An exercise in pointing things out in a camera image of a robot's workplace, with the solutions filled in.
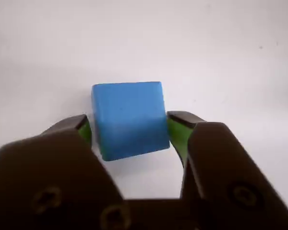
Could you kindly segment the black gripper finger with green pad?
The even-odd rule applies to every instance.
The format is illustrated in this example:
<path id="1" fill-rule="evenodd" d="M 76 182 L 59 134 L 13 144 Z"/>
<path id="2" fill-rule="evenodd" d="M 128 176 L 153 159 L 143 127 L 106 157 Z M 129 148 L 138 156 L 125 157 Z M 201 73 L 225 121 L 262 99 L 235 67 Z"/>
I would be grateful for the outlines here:
<path id="1" fill-rule="evenodd" d="M 0 148 L 0 230 L 126 230 L 131 217 L 92 152 L 86 115 Z"/>
<path id="2" fill-rule="evenodd" d="M 181 198 L 202 230 L 288 230 L 288 207 L 221 122 L 167 112 L 170 141 L 184 166 Z"/>

